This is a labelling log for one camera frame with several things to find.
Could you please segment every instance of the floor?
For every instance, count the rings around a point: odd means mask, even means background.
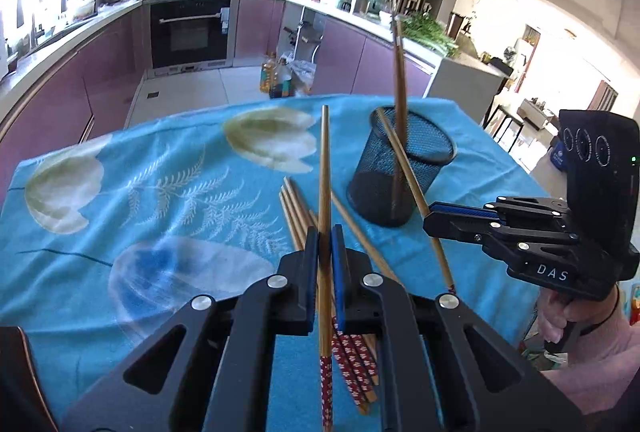
[[[260,67],[232,67],[174,74],[142,83],[129,127],[159,117],[269,98],[260,92]]]

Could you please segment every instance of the oven handle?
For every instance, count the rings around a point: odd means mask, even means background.
[[[161,24],[170,24],[171,22],[181,22],[184,20],[201,20],[202,18],[220,18],[222,16],[221,13],[216,13],[214,15],[199,15],[195,17],[180,17],[180,18],[160,18],[159,22]]]

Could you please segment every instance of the silver screw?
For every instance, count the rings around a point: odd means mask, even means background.
[[[460,300],[455,295],[442,295],[440,300],[440,307],[444,307],[445,309],[455,309],[460,305]]]
[[[205,309],[209,309],[211,307],[211,304],[211,298],[206,295],[200,295],[199,297],[196,297],[191,301],[191,307],[193,307],[196,311],[204,311]]]
[[[362,282],[364,285],[369,287],[378,287],[382,284],[383,278],[378,273],[369,273],[368,275],[364,275]]]
[[[267,280],[267,285],[271,288],[278,289],[287,285],[287,277],[283,275],[273,275]]]

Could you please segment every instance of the mesh pen holder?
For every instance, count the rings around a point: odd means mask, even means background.
[[[396,111],[391,106],[383,110],[395,130]],[[367,221],[398,227],[414,212],[414,197],[375,110],[370,121],[369,139],[347,187],[347,198]],[[449,136],[427,118],[411,111],[407,115],[405,150],[422,193],[429,189],[440,169],[456,156],[456,145]]]

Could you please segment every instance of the oven door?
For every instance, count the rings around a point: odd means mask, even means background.
[[[227,60],[231,0],[178,0],[151,5],[153,68]]]

